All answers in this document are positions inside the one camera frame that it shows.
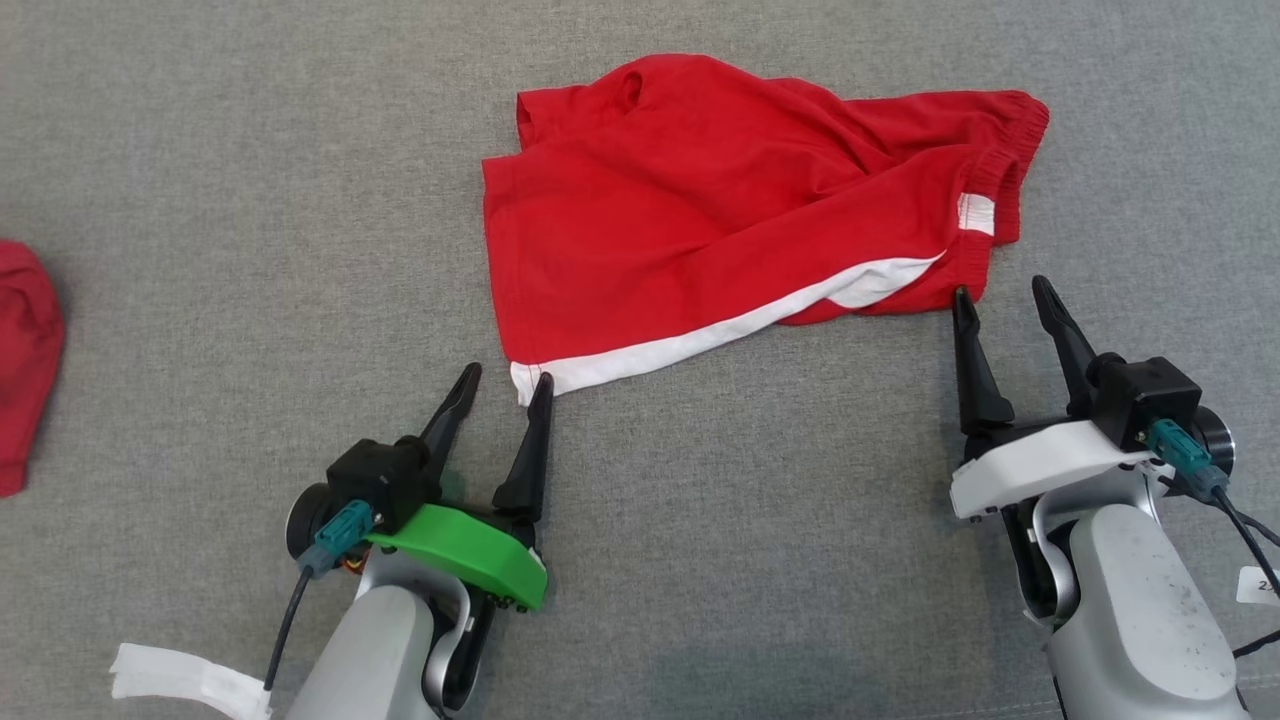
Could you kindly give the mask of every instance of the white plastic mount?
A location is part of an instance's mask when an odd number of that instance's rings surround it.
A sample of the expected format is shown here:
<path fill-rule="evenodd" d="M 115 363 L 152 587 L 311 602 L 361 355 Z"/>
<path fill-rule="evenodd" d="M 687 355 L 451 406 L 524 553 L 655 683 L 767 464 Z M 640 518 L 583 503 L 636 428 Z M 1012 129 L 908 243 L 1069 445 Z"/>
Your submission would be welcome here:
<path fill-rule="evenodd" d="M 1089 420 L 1050 425 L 961 465 L 951 474 L 951 509 L 956 518 L 989 515 L 1116 465 L 1153 457 L 1146 450 L 1119 450 Z"/>

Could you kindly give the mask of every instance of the gray fabric surface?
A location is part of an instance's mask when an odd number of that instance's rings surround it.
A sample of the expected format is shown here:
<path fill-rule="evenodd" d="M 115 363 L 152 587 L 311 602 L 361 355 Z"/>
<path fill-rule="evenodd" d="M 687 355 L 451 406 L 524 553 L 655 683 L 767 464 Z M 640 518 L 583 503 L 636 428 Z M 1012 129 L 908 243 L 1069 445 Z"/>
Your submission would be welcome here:
<path fill-rule="evenodd" d="M 1028 416 L 1065 404 L 1033 314 L 1162 354 L 1280 524 L 1280 9 L 1274 3 L 0 0 L 0 236 L 68 319 L 28 488 L 0 501 L 0 717 L 215 717 L 113 701 L 120 642 L 261 676 L 294 496 L 419 427 L 485 364 L 454 452 L 484 501 L 524 429 L 488 292 L 480 159 L 513 96 L 700 51 L 844 96 L 1021 87 L 1053 123 L 996 252 L 987 348 Z M 503 616 L 468 717 L 1057 717 L 1000 529 L 950 518 L 946 314 L 773 328 L 561 398 L 544 612 Z M 1248 561 L 1166 525 L 1228 637 Z M 355 584 L 308 591 L 287 707 Z M 1280 650 L 1242 665 L 1280 715 Z"/>

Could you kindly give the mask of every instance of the teal connector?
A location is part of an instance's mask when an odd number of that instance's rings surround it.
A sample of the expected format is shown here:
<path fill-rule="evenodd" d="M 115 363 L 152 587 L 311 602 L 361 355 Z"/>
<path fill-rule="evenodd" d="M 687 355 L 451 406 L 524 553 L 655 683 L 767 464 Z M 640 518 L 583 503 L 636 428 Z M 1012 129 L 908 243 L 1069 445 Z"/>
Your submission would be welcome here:
<path fill-rule="evenodd" d="M 1213 465 L 1204 446 L 1196 442 L 1178 423 L 1156 420 L 1147 430 L 1147 448 L 1178 470 L 1178 479 L 1187 495 L 1196 500 L 1212 503 L 1213 488 L 1226 488 L 1226 473 Z"/>
<path fill-rule="evenodd" d="M 320 528 L 315 543 L 298 557 L 298 570 L 311 568 L 320 578 L 347 552 L 374 530 L 374 509 L 364 500 L 352 500 Z"/>
<path fill-rule="evenodd" d="M 1156 420 L 1147 430 L 1147 448 L 1187 477 L 1194 475 L 1213 462 L 1208 451 L 1196 442 L 1196 438 L 1169 419 Z"/>

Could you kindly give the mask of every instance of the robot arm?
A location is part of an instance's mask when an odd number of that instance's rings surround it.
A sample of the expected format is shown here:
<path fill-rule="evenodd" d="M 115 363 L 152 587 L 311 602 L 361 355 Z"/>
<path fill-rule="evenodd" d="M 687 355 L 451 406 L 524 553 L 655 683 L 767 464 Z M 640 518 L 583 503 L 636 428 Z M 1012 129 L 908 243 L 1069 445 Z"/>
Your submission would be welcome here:
<path fill-rule="evenodd" d="M 1065 717 L 1248 719 L 1230 646 L 1160 525 L 1155 501 L 1188 484 L 1157 452 L 1165 446 L 1147 442 L 1149 428 L 1172 420 L 1203 447 L 1202 464 L 1230 473 L 1230 433 L 1167 360 L 1096 356 L 1048 281 L 1036 278 L 1033 291 L 1070 392 L 1066 416 L 1015 424 L 960 290 L 956 374 L 969 439 L 952 509 L 1004 520 L 1028 615 L 1051 632 Z"/>
<path fill-rule="evenodd" d="M 471 696 L 497 611 L 541 606 L 548 577 L 534 524 L 543 512 L 553 380 L 539 380 L 511 474 L 493 509 L 480 510 L 442 500 L 439 482 L 479 378 L 480 365 L 468 365 L 420 436 L 393 446 L 360 441 L 329 468 L 328 484 L 294 503 L 287 539 L 305 574 L 319 577 L 337 559 L 361 582 L 289 720 L 452 716 Z M 315 568 L 316 547 L 352 506 L 367 515 L 355 525 L 358 542 L 326 550 Z"/>

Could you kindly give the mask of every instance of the black cable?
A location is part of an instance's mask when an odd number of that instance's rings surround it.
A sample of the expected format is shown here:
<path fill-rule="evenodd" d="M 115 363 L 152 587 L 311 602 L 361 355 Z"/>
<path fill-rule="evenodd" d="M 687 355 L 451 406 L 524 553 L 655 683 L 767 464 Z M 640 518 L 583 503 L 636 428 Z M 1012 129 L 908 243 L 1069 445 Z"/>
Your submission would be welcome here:
<path fill-rule="evenodd" d="M 293 625 L 293 615 L 298 611 L 298 603 L 302 602 L 302 591 L 307 589 L 307 580 L 311 579 L 311 568 L 302 569 L 302 577 L 298 578 L 298 584 L 293 587 L 293 597 L 289 598 L 289 606 L 284 610 L 284 621 L 280 623 L 280 632 L 275 635 L 275 647 L 271 650 L 271 664 L 266 666 L 266 679 L 262 680 L 262 689 L 271 692 L 271 687 L 275 685 L 275 671 L 280 669 L 280 656 L 284 655 L 284 641 L 289 638 L 289 626 Z"/>
<path fill-rule="evenodd" d="M 1240 659 L 1244 657 L 1245 655 L 1253 655 L 1254 652 L 1265 648 L 1266 646 L 1276 641 L 1280 641 L 1280 630 L 1262 635 L 1261 638 L 1251 642 L 1249 644 L 1238 647 L 1235 652 L 1231 653 L 1231 656 L 1235 659 Z"/>
<path fill-rule="evenodd" d="M 1226 497 L 1226 488 L 1222 486 L 1216 486 L 1213 488 L 1213 500 L 1217 501 L 1217 506 L 1226 512 L 1226 516 L 1231 519 L 1231 524 L 1235 525 L 1236 532 L 1244 538 L 1244 544 L 1249 546 L 1249 552 L 1253 553 L 1253 559 L 1258 561 L 1258 566 L 1262 568 L 1262 574 L 1267 577 L 1267 582 L 1271 583 L 1271 591 L 1280 597 L 1280 579 L 1276 578 L 1276 571 L 1271 566 L 1271 561 L 1263 555 L 1262 547 L 1258 546 L 1257 538 L 1249 532 L 1249 528 L 1244 525 L 1244 519 L 1236 512 L 1235 505 L 1231 505 L 1231 498 Z"/>
<path fill-rule="evenodd" d="M 1271 566 L 1271 562 L 1267 560 L 1267 556 L 1262 553 L 1262 547 L 1258 546 L 1257 538 L 1254 538 L 1253 533 L 1249 532 L 1249 528 L 1244 523 L 1244 518 L 1242 518 L 1240 512 L 1238 512 L 1235 510 L 1235 506 L 1231 505 L 1231 500 L 1226 497 L 1226 489 L 1222 486 L 1217 486 L 1213 488 L 1212 492 L 1213 492 L 1213 500 L 1217 501 L 1219 509 L 1221 509 L 1222 512 L 1226 512 L 1226 516 L 1231 519 L 1231 524 L 1235 525 L 1236 532 L 1239 532 L 1240 537 L 1244 538 L 1244 544 L 1249 546 L 1249 552 L 1253 553 L 1253 559 L 1257 560 L 1258 566 L 1262 568 L 1262 574 L 1266 575 L 1267 582 L 1271 583 L 1271 589 L 1276 593 L 1276 596 L 1280 596 L 1280 579 L 1276 579 L 1275 569 Z M 1271 533 L 1270 529 L 1267 530 L 1267 533 L 1272 536 L 1275 534 Z M 1277 639 L 1280 639 L 1280 630 L 1263 635 L 1251 642 L 1249 644 L 1236 648 L 1235 652 L 1231 653 L 1231 656 L 1239 659 L 1244 657 L 1245 655 L 1252 655 L 1262 650 L 1263 647 L 1276 642 Z"/>
<path fill-rule="evenodd" d="M 1245 525 L 1253 528 L 1254 530 L 1258 532 L 1258 534 L 1267 538 L 1267 541 L 1271 544 L 1280 547 L 1280 534 L 1276 534 L 1275 530 L 1263 525 L 1262 523 L 1258 523 L 1257 520 L 1249 518 L 1248 515 L 1240 512 L 1239 510 L 1236 510 L 1235 514 L 1240 516 L 1240 520 L 1244 521 Z"/>

